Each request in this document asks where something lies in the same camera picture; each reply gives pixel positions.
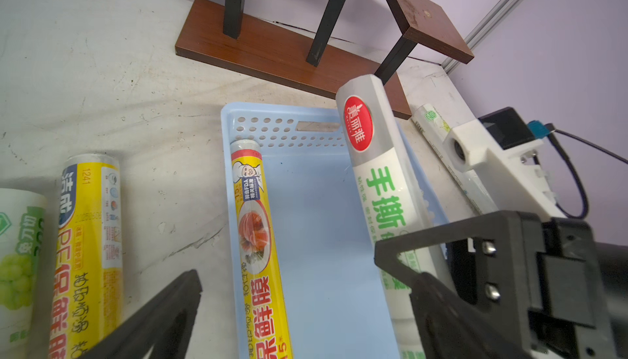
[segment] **light blue plastic basket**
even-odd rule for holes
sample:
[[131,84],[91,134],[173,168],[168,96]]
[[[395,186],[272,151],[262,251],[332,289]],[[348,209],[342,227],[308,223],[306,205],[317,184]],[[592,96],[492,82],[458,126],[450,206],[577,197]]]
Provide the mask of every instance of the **light blue plastic basket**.
[[[296,130],[299,121],[340,124],[338,112],[231,103],[224,106],[221,117],[240,359],[249,356],[229,145],[242,138],[262,145],[294,357],[397,358],[342,130]],[[401,135],[434,225],[448,223]]]

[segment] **cling film roll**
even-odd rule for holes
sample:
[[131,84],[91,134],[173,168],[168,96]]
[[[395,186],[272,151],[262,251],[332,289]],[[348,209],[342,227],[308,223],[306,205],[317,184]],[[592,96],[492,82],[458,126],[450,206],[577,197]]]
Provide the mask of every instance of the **cling film roll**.
[[250,358],[292,359],[286,306],[259,144],[231,144]]
[[50,359],[77,358],[122,318],[122,225],[118,162],[68,159],[61,175]]
[[0,189],[0,358],[26,358],[46,198]]
[[[432,226],[423,192],[381,80],[364,75],[338,89],[336,102],[373,245]],[[400,254],[416,272],[429,272],[454,290],[439,246]],[[410,287],[380,271],[399,357],[424,358],[410,302]]]

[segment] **blue connector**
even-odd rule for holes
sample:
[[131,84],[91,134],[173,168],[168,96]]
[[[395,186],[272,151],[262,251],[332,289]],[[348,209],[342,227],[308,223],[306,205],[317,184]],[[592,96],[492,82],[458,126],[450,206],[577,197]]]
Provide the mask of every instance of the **blue connector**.
[[528,124],[528,128],[530,129],[532,134],[539,140],[547,137],[551,133],[548,128],[546,128],[545,125],[538,120],[533,120],[532,122],[530,122]]

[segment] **printed food image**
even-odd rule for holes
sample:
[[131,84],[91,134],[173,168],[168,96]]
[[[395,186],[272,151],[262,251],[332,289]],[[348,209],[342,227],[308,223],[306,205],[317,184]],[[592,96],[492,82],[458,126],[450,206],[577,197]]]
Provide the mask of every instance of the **printed food image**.
[[270,241],[270,235],[264,227],[262,216],[256,212],[246,213],[240,219],[238,234],[240,246],[247,253],[246,261],[249,264],[264,258],[264,249]]
[[0,305],[9,310],[33,302],[33,263],[29,255],[7,254],[0,262]]

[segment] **wooden platform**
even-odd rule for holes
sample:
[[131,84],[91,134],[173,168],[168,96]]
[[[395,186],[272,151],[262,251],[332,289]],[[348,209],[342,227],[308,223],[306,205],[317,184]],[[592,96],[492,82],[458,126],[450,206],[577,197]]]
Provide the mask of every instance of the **wooden platform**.
[[[224,6],[194,0],[179,35],[177,55],[220,66],[263,80],[335,98],[347,81],[373,74],[379,64],[328,46],[318,67],[305,61],[312,39],[266,21],[244,15],[238,40],[222,33]],[[395,116],[411,117],[397,74],[386,84]]]
[[405,39],[462,63],[473,53],[443,8],[430,0],[386,0]]

